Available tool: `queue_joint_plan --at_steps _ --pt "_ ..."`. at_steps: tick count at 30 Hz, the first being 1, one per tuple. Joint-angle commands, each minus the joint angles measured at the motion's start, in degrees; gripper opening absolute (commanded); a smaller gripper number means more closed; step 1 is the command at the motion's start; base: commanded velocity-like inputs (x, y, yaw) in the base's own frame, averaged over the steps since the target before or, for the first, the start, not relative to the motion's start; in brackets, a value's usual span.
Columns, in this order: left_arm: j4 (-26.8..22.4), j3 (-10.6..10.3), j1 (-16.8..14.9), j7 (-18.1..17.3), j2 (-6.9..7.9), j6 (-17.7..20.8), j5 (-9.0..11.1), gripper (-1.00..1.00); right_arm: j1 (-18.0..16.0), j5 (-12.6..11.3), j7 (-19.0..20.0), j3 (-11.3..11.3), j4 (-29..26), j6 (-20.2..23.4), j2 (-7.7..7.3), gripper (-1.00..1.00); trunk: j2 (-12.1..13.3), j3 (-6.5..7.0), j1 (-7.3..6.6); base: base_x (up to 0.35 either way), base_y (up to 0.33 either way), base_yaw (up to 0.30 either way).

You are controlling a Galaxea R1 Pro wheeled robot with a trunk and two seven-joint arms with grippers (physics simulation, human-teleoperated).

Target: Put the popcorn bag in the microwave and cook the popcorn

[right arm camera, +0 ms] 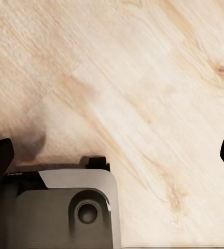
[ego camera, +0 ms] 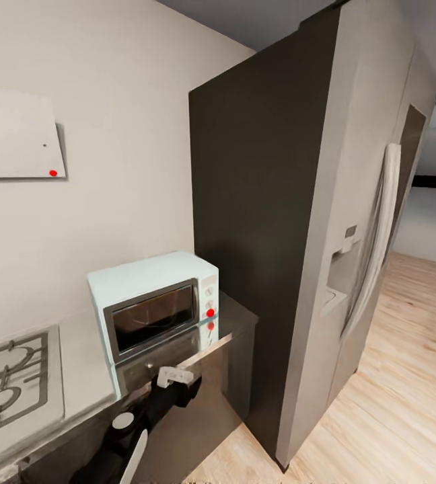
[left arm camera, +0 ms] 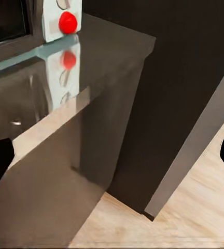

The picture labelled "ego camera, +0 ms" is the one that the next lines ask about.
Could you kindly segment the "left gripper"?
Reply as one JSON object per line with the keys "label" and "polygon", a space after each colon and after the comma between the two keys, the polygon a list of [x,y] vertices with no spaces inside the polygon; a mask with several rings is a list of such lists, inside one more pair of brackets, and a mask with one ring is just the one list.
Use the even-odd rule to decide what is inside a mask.
{"label": "left gripper", "polygon": [[158,401],[161,407],[161,415],[165,417],[166,413],[177,405],[180,408],[186,408],[190,399],[194,399],[198,392],[198,388],[202,383],[202,376],[200,376],[191,386],[186,382],[174,382],[167,387],[157,385],[157,376],[151,379],[151,393],[147,396]]}

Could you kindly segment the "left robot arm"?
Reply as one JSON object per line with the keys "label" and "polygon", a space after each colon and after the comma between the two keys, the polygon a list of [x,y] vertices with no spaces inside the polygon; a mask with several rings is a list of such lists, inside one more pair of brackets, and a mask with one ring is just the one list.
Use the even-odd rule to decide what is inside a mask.
{"label": "left robot arm", "polygon": [[161,366],[151,379],[151,393],[117,415],[104,435],[101,450],[82,466],[69,484],[130,484],[147,443],[147,437],[166,413],[177,405],[186,408],[202,383],[187,370]]}

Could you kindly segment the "microwave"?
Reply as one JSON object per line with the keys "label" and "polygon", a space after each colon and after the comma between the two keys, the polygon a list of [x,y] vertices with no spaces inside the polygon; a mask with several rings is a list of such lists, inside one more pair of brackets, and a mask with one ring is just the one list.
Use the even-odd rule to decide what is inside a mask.
{"label": "microwave", "polygon": [[110,364],[219,310],[219,268],[186,249],[86,275]]}

